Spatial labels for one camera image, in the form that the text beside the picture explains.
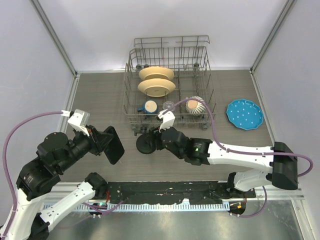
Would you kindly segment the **black smartphone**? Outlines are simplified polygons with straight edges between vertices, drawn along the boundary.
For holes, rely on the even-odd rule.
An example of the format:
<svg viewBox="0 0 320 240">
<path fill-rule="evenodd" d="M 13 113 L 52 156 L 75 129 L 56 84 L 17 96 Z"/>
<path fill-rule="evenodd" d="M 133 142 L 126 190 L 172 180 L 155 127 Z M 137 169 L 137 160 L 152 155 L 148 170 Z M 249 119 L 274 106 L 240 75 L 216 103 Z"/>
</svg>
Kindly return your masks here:
<svg viewBox="0 0 320 240">
<path fill-rule="evenodd" d="M 115 165 L 125 153 L 123 144 L 113 126 L 107 127 L 103 136 L 103 152 L 112 165 Z"/>
</svg>

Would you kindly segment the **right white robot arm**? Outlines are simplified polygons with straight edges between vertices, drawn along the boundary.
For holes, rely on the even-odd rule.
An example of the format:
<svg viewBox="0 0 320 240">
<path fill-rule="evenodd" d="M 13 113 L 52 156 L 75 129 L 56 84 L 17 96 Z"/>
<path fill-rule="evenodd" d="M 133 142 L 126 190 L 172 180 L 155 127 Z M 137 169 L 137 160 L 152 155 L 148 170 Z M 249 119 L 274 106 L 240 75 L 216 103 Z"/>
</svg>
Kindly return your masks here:
<svg viewBox="0 0 320 240">
<path fill-rule="evenodd" d="M 194 166 L 233 165 L 248 168 L 248 171 L 228 175 L 225 190 L 233 198 L 268 185 L 282 190 L 298 189 L 298 160 L 282 142 L 276 142 L 271 147 L 253 147 L 253 154 L 242 154 L 242 150 L 249 148 L 218 145 L 210 139 L 189 138 L 174 127 L 166 130 L 152 128 L 145 142 L 152 152 L 166 149 Z"/>
</svg>

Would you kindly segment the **black phone stand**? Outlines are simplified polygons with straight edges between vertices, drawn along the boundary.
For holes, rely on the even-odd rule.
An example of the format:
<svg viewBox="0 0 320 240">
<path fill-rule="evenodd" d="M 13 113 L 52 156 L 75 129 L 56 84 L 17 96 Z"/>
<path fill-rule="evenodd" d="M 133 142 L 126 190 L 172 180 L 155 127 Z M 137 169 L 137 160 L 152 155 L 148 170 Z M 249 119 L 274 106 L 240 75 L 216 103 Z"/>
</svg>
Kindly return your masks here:
<svg viewBox="0 0 320 240">
<path fill-rule="evenodd" d="M 144 155 L 152 154 L 153 152 L 148 152 L 149 146 L 147 142 L 149 132 L 142 133 L 136 140 L 136 149 Z"/>
</svg>

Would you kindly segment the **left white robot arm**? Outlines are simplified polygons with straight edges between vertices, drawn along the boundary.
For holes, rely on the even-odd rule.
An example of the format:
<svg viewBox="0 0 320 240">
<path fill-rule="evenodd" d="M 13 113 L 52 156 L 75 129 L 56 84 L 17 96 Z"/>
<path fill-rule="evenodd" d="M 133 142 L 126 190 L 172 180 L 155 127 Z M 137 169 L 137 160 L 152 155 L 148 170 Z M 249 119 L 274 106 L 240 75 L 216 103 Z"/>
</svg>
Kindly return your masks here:
<svg viewBox="0 0 320 240">
<path fill-rule="evenodd" d="M 125 150 L 114 127 L 98 131 L 87 127 L 88 134 L 76 132 L 69 139 L 63 132 L 52 132 L 37 147 L 37 157 L 20 171 L 14 189 L 13 206 L 0 228 L 2 240 L 45 240 L 57 224 L 75 207 L 106 196 L 107 181 L 96 172 L 89 173 L 76 189 L 49 210 L 41 210 L 52 188 L 64 172 L 87 153 L 104 153 L 114 165 Z"/>
</svg>

